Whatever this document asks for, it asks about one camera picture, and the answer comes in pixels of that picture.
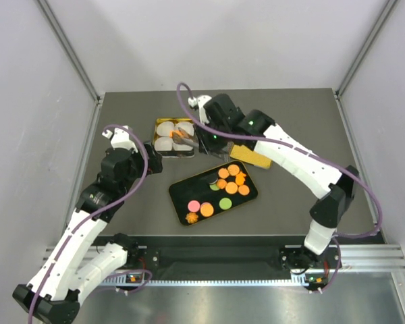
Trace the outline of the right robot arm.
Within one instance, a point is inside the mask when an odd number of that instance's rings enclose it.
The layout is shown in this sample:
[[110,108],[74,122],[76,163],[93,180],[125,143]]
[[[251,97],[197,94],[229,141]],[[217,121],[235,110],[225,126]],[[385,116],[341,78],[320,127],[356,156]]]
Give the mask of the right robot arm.
[[347,174],[311,157],[312,153],[289,136],[267,114],[253,109],[244,114],[227,94],[214,97],[201,95],[188,99],[198,112],[198,127],[204,149],[215,151],[228,142],[244,145],[278,164],[300,180],[317,198],[309,213],[310,228],[299,252],[285,257],[284,266],[300,273],[319,266],[326,259],[329,246],[340,220],[354,200],[359,175],[353,166]]

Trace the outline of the orange round bumpy cookie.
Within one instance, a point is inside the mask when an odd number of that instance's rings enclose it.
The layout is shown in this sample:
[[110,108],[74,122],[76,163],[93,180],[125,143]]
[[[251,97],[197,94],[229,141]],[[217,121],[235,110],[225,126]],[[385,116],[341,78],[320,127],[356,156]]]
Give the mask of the orange round bumpy cookie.
[[221,168],[218,171],[218,176],[221,179],[226,179],[226,178],[228,178],[230,176],[230,173],[226,168]]

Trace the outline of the metal tongs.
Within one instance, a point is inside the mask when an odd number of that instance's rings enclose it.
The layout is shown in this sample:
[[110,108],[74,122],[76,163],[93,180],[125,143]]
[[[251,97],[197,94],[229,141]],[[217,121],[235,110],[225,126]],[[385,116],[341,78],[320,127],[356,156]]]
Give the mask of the metal tongs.
[[187,142],[189,145],[193,146],[193,148],[196,148],[196,149],[197,149],[197,148],[199,147],[199,140],[198,140],[197,137],[191,136],[191,137],[185,137],[185,138],[183,138],[183,139],[185,139],[186,142]]

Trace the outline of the gold tin lid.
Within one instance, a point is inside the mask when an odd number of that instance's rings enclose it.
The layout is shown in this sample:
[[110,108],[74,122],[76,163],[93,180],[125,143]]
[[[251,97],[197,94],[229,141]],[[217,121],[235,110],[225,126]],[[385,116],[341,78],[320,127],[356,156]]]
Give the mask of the gold tin lid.
[[272,164],[272,160],[250,150],[244,145],[233,145],[229,152],[229,156],[232,159],[239,160],[243,163],[247,163],[255,167],[260,167],[262,169],[269,169]]

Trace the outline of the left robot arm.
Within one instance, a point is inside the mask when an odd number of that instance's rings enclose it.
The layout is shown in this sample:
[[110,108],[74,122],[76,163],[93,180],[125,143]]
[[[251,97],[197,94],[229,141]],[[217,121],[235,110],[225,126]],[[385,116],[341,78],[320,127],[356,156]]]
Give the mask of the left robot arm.
[[19,284],[13,299],[28,313],[28,322],[72,323],[89,295],[121,267],[140,258],[135,240],[116,234],[98,255],[81,262],[98,235],[142,180],[160,173],[162,157],[146,142],[138,150],[131,142],[107,149],[96,180],[84,189],[70,223],[53,252],[27,283]]

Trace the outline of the orange rose cookie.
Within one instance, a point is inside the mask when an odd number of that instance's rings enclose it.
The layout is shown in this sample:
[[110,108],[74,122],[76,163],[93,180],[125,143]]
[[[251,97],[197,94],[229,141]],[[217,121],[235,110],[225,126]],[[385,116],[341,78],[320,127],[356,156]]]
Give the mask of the orange rose cookie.
[[227,181],[225,179],[218,179],[217,180],[217,187],[219,189],[224,189],[227,186]]

